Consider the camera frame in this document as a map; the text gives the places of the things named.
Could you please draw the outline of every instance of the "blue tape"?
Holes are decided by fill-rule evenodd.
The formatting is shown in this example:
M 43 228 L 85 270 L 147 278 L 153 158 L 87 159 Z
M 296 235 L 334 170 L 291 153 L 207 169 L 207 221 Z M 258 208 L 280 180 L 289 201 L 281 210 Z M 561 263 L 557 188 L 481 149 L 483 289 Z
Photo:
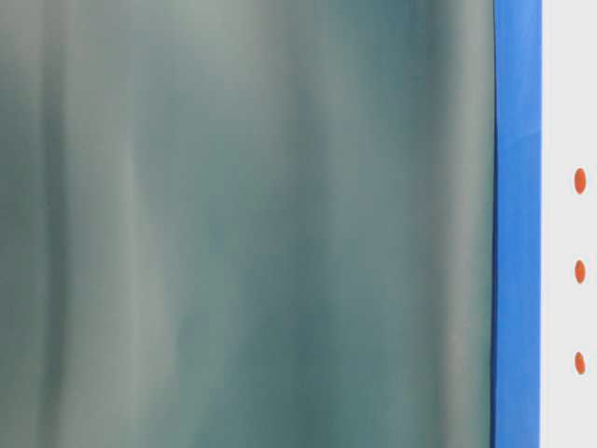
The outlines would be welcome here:
M 540 428 L 541 0 L 495 0 L 493 447 Z

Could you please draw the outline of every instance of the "teal curtain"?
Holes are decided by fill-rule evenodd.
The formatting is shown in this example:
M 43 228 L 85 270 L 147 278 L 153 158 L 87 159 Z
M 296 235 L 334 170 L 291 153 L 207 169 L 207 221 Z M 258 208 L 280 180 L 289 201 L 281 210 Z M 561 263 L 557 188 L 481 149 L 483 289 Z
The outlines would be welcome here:
M 489 446 L 489 0 L 0 3 L 0 446 Z

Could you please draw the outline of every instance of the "white panel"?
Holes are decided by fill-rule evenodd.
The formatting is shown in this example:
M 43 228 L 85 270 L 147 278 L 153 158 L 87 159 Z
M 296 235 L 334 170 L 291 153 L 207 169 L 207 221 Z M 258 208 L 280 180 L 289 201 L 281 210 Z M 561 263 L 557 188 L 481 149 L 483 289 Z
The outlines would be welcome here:
M 542 448 L 597 446 L 596 23 L 596 2 L 543 0 Z M 582 284 L 577 259 L 587 268 Z

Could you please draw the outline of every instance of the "orange circle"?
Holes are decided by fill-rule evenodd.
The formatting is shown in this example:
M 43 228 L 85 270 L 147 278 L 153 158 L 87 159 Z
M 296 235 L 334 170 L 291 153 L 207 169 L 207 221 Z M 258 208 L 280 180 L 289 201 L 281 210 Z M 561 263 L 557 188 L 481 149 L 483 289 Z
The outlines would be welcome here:
M 576 352 L 575 355 L 575 367 L 576 371 L 579 375 L 582 375 L 585 371 L 587 371 L 587 366 L 585 364 L 585 358 L 582 356 L 582 353 Z
M 587 270 L 585 269 L 585 263 L 583 263 L 581 260 L 577 261 L 575 265 L 575 277 L 577 282 L 584 282 L 586 274 Z
M 587 187 L 587 175 L 585 170 L 578 168 L 575 173 L 575 189 L 578 194 L 582 194 Z

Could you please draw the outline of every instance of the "orange dot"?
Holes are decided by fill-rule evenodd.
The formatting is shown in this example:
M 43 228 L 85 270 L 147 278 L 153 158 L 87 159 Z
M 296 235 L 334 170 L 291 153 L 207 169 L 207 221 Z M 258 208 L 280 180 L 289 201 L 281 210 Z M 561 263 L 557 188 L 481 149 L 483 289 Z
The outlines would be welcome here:
M 582 356 L 582 353 L 580 352 L 576 352 L 575 367 L 579 375 L 582 375 L 585 371 L 587 371 L 587 366 L 585 365 L 585 358 Z
M 581 260 L 576 262 L 575 265 L 575 277 L 578 283 L 582 283 L 585 281 L 585 275 L 587 274 L 587 270 L 585 269 L 585 263 Z
M 575 189 L 578 194 L 582 194 L 587 187 L 587 175 L 585 170 L 578 168 L 575 173 Z

